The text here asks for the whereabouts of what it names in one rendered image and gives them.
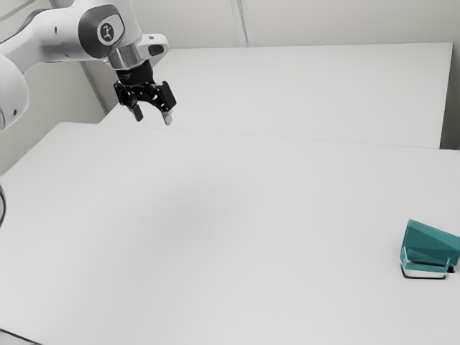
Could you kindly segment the teal faceted mug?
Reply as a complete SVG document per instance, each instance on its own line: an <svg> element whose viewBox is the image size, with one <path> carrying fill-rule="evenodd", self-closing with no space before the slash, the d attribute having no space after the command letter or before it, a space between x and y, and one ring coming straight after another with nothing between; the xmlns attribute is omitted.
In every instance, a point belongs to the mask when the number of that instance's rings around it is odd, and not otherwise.
<svg viewBox="0 0 460 345"><path fill-rule="evenodd" d="M402 271L445 277L460 261L460 236L409 219L400 250Z"/></svg>

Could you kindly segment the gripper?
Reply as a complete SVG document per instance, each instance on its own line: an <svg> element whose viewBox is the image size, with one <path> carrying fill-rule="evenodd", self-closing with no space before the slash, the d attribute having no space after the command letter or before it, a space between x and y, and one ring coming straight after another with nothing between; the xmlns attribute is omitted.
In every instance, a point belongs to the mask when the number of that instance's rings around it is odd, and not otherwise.
<svg viewBox="0 0 460 345"><path fill-rule="evenodd" d="M143 120L144 116L131 87L143 86L146 102L161 112L167 126L172 124L172 112L177 101L168 82L155 84L153 68L149 60L127 70L116 70L116 74L118 81L114 84L114 89L119 103L131 111L137 122Z"/></svg>

